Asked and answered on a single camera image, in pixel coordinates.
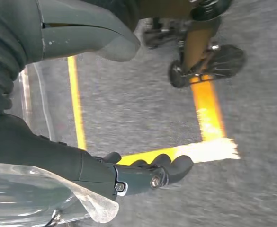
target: gray floor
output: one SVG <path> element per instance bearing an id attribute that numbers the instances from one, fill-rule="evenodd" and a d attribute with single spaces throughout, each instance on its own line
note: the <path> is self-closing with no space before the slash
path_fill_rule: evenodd
<path id="1" fill-rule="evenodd" d="M 227 134 L 242 159 L 195 165 L 181 187 L 119 199 L 118 217 L 106 226 L 277 226 L 277 0 L 235 1 L 224 16 L 220 38 L 248 57 L 238 76 L 215 83 Z M 167 82 L 167 68 L 175 54 L 167 45 L 142 47 L 127 63 L 80 55 L 89 152 L 129 154 L 201 141 L 190 89 Z M 40 66 L 57 138 L 76 146 L 66 61 Z M 38 83 L 32 75 L 35 130 L 47 135 Z M 14 113 L 20 114 L 18 106 Z"/>

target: prosthetic hand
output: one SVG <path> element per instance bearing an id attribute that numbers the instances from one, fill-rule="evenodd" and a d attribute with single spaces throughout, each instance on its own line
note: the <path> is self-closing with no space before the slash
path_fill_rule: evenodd
<path id="1" fill-rule="evenodd" d="M 118 164 L 119 155 L 92 157 L 51 142 L 4 112 L 12 105 L 7 94 L 13 90 L 13 81 L 26 64 L 82 52 L 127 61 L 139 48 L 140 42 L 130 29 L 97 6 L 77 0 L 0 0 L 0 163 L 35 166 L 110 200 L 181 180 L 192 166 L 189 157 L 171 162 L 159 156 L 151 164 L 122 166 Z M 18 201 L 20 196 L 8 198 Z M 0 210 L 8 206 L 6 198 L 0 196 Z M 14 209 L 19 203 L 9 204 Z"/>

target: metal bolt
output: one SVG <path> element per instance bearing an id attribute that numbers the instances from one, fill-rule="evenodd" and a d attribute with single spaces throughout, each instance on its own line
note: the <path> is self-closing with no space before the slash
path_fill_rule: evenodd
<path id="1" fill-rule="evenodd" d="M 217 42 L 213 42 L 209 46 L 209 49 L 211 51 L 220 51 L 220 46 L 218 45 Z"/>
<path id="2" fill-rule="evenodd" d="M 116 183 L 115 189 L 118 192 L 123 192 L 124 190 L 124 185 L 123 183 Z"/>
<path id="3" fill-rule="evenodd" d="M 151 187 L 152 188 L 157 188 L 159 186 L 159 183 L 161 182 L 161 179 L 158 176 L 153 176 L 151 180 Z"/>

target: caster wheel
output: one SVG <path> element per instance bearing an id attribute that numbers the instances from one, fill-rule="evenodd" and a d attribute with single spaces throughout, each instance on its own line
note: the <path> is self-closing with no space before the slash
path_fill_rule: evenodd
<path id="1" fill-rule="evenodd" d="M 242 69 L 245 61 L 244 51 L 232 45 L 223 45 L 209 61 L 203 73 L 211 74 L 214 79 L 230 78 Z"/>
<path id="2" fill-rule="evenodd" d="M 178 60 L 174 61 L 170 65 L 168 75 L 170 83 L 176 88 L 188 87 L 191 77 L 189 74 L 184 74 Z"/>

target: yellow painted line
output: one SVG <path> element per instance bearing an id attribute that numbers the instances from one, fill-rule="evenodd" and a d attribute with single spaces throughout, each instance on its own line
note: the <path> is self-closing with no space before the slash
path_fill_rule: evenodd
<path id="1" fill-rule="evenodd" d="M 87 150 L 86 138 L 84 136 L 84 124 L 82 122 L 82 112 L 78 89 L 78 78 L 75 56 L 68 57 L 68 68 L 77 143 L 79 149 Z"/>
<path id="2" fill-rule="evenodd" d="M 211 79 L 204 75 L 203 80 Z M 237 145 L 232 140 L 226 138 L 226 132 L 220 112 L 220 105 L 216 96 L 215 88 L 211 81 L 197 83 L 198 78 L 192 78 L 191 88 L 193 92 L 197 117 L 204 142 L 197 144 L 188 144 L 174 148 L 166 148 L 156 151 L 150 151 L 140 154 L 134 154 L 122 157 L 119 164 L 131 165 L 137 160 L 144 160 L 151 163 L 160 154 L 167 154 L 171 160 L 182 154 L 194 157 L 195 163 L 201 160 L 213 161 L 226 158 L 238 159 L 236 152 Z M 212 151 L 214 147 L 220 149 L 220 152 Z"/>
<path id="3" fill-rule="evenodd" d="M 118 164 L 129 166 L 137 160 L 143 160 L 150 164 L 161 154 L 168 155 L 172 161 L 182 155 L 187 155 L 194 163 L 213 162 L 223 159 L 240 159 L 236 149 L 237 144 L 234 143 L 233 140 L 219 138 L 174 148 L 123 156 Z"/>
<path id="4" fill-rule="evenodd" d="M 204 79 L 210 78 L 210 76 L 204 75 Z M 192 78 L 192 82 L 198 82 L 198 78 Z M 203 140 L 226 137 L 220 107 L 212 82 L 195 83 L 191 85 L 191 88 Z"/>
<path id="5" fill-rule="evenodd" d="M 76 58 L 75 56 L 69 57 L 68 67 L 78 148 L 87 150 L 82 122 Z M 226 133 L 214 86 L 211 82 L 202 82 L 193 84 L 192 89 L 204 142 L 123 156 L 118 164 L 131 165 L 137 160 L 151 163 L 160 154 L 167 154 L 171 160 L 180 155 L 189 155 L 195 163 L 226 158 L 238 159 L 239 156 L 236 153 L 237 145 L 232 140 L 225 138 Z M 214 147 L 218 147 L 220 155 L 209 152 Z"/>

